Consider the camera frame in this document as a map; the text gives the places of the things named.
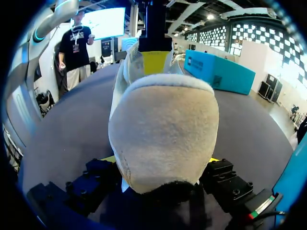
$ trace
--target white wall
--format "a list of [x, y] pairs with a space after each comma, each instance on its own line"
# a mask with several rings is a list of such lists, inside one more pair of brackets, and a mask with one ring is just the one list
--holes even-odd
[[277, 63], [278, 60], [267, 45], [243, 41], [239, 64], [256, 73], [251, 87], [254, 92], [258, 92], [261, 82], [266, 79], [268, 73], [276, 76], [272, 69], [275, 69]]
[[284, 79], [281, 79], [281, 83], [283, 87], [279, 94], [278, 102], [289, 112], [294, 104], [299, 107], [299, 112], [307, 112], [307, 88], [300, 82], [296, 86], [292, 86]]
[[190, 41], [187, 41], [181, 38], [177, 38], [177, 37], [173, 37], [173, 42], [177, 43], [179, 51], [182, 51], [182, 52], [185, 52], [189, 48], [189, 45], [195, 45], [196, 51], [205, 52], [206, 50], [209, 54], [214, 54], [221, 58], [227, 57], [227, 59], [230, 61], [238, 62], [238, 57], [236, 55], [231, 55], [228, 52], [219, 50], [211, 46], [207, 46], [207, 45], [200, 44], [197, 42], [190, 42]]

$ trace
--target blue booth wall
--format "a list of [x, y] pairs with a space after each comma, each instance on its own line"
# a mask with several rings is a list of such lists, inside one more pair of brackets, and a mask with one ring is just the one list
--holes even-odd
[[277, 211], [289, 211], [291, 205], [300, 195], [307, 179], [307, 135], [304, 136], [293, 152], [283, 174], [273, 188], [274, 193], [281, 193], [282, 200]]
[[187, 50], [184, 69], [212, 88], [248, 95], [255, 72], [225, 58]]

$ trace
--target floor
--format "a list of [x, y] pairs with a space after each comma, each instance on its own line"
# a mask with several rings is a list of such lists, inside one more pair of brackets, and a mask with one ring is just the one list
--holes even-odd
[[287, 138], [294, 134], [294, 125], [291, 122], [285, 108], [280, 107], [277, 103], [269, 103], [252, 90], [250, 91], [249, 95], [260, 103], [262, 107], [270, 114]]

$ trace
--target dark table surface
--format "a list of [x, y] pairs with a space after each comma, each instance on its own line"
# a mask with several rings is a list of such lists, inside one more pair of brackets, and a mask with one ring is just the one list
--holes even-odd
[[[93, 158], [113, 155], [108, 120], [119, 65], [100, 69], [68, 92], [46, 115], [27, 144], [20, 172], [24, 193], [38, 183], [65, 189]], [[213, 157], [226, 158], [254, 192], [271, 189], [292, 148], [281, 129], [250, 96], [215, 91], [220, 123]]]

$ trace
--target display screen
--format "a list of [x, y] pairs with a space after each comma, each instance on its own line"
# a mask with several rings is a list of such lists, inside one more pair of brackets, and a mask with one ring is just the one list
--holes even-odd
[[112, 8], [86, 13], [82, 25], [88, 26], [95, 40], [124, 35], [125, 8]]

